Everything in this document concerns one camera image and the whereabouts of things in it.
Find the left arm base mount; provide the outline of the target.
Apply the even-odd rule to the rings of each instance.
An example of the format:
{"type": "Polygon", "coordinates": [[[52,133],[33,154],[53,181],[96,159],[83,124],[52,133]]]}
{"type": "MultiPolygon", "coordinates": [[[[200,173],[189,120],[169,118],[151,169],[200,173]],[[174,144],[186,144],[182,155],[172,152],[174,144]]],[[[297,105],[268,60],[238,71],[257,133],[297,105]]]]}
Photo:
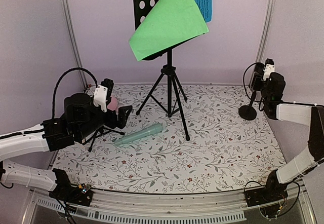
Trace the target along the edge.
{"type": "Polygon", "coordinates": [[[85,183],[72,185],[64,170],[54,168],[52,172],[56,185],[52,191],[49,191],[49,196],[63,208],[67,220],[72,220],[71,212],[76,213],[76,208],[71,207],[68,203],[89,207],[94,192],[85,183]]]}

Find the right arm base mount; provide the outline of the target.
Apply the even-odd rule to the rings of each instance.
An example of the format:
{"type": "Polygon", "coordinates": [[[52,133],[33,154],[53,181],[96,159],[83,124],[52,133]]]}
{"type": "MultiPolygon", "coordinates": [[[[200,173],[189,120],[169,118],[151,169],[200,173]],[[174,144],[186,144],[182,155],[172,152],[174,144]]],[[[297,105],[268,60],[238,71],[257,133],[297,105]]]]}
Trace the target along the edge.
{"type": "Polygon", "coordinates": [[[248,207],[278,202],[275,205],[260,209],[261,214],[267,219],[274,219],[284,215],[283,209],[288,205],[288,183],[279,183],[276,172],[277,170],[274,170],[268,175],[265,186],[257,181],[249,181],[244,187],[244,195],[248,207]],[[246,190],[250,183],[256,183],[261,187],[254,190],[246,190]]]}

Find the mint green toy microphone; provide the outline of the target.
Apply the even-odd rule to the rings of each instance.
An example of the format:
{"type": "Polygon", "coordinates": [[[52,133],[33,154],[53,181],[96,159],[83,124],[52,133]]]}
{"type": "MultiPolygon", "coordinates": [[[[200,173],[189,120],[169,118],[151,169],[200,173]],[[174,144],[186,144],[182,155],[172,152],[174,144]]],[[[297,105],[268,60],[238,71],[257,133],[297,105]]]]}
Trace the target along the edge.
{"type": "Polygon", "coordinates": [[[151,135],[155,135],[158,134],[160,132],[162,132],[163,130],[163,125],[162,124],[154,124],[151,125],[147,128],[144,128],[138,132],[132,133],[132,134],[128,134],[126,136],[124,136],[121,139],[118,139],[114,142],[115,146],[120,146],[123,144],[128,144],[131,143],[133,141],[139,140],[141,138],[147,137],[147,136],[151,136],[151,135]]]}

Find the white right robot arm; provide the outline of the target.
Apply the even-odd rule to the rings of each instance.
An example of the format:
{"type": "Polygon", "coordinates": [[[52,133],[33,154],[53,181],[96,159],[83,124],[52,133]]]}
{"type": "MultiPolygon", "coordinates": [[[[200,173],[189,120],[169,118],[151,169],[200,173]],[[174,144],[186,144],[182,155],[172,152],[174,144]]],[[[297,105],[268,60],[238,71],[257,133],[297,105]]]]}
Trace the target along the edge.
{"type": "Polygon", "coordinates": [[[267,178],[262,198],[272,202],[296,178],[300,178],[323,163],[323,106],[282,100],[286,82],[267,64],[258,73],[262,110],[269,119],[291,122],[309,127],[307,146],[291,161],[272,171],[267,178]]]}

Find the black small tripod mic stand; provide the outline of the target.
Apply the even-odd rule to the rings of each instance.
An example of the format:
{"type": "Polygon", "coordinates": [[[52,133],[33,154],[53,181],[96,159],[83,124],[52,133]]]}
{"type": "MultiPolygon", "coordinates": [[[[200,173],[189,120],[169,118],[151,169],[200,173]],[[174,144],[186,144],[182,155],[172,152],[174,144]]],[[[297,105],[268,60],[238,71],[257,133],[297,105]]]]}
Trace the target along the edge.
{"type": "Polygon", "coordinates": [[[122,135],[122,136],[125,135],[125,133],[122,132],[122,131],[116,131],[116,130],[111,129],[111,128],[107,127],[107,126],[102,126],[102,127],[100,127],[99,129],[97,129],[97,130],[93,133],[93,135],[90,136],[89,139],[86,139],[86,140],[85,140],[84,145],[86,145],[86,144],[89,143],[89,142],[91,143],[90,146],[89,146],[89,148],[88,148],[88,152],[91,152],[91,151],[92,151],[92,149],[93,149],[93,145],[94,145],[94,142],[95,142],[95,140],[96,140],[97,138],[102,137],[102,136],[104,136],[104,135],[106,135],[106,134],[109,134],[109,133],[112,133],[112,132],[113,132],[113,133],[117,133],[117,134],[122,135]]]}

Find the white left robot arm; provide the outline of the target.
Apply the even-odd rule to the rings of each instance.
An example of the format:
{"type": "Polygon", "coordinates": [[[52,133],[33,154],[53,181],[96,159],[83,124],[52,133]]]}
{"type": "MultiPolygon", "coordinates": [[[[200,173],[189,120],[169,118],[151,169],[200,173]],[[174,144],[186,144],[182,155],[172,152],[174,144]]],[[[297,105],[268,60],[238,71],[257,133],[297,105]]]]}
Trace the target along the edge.
{"type": "Polygon", "coordinates": [[[1,136],[1,183],[20,184],[56,193],[65,201],[75,197],[75,187],[66,172],[42,170],[16,164],[11,158],[34,153],[54,152],[75,143],[87,144],[105,127],[123,129],[132,106],[109,110],[109,102],[94,102],[93,97],[76,93],[64,99],[64,114],[26,130],[1,136]]]}

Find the black round-base mic stand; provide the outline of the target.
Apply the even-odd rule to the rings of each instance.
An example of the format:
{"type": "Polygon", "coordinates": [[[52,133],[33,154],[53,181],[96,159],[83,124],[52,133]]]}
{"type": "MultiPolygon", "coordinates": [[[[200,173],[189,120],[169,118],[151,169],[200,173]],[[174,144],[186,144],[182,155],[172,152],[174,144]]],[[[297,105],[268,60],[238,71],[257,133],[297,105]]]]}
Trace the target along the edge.
{"type": "Polygon", "coordinates": [[[243,105],[239,108],[238,114],[241,118],[252,121],[256,118],[257,112],[253,108],[253,103],[256,99],[257,92],[254,90],[251,95],[250,103],[249,105],[243,105]]]}

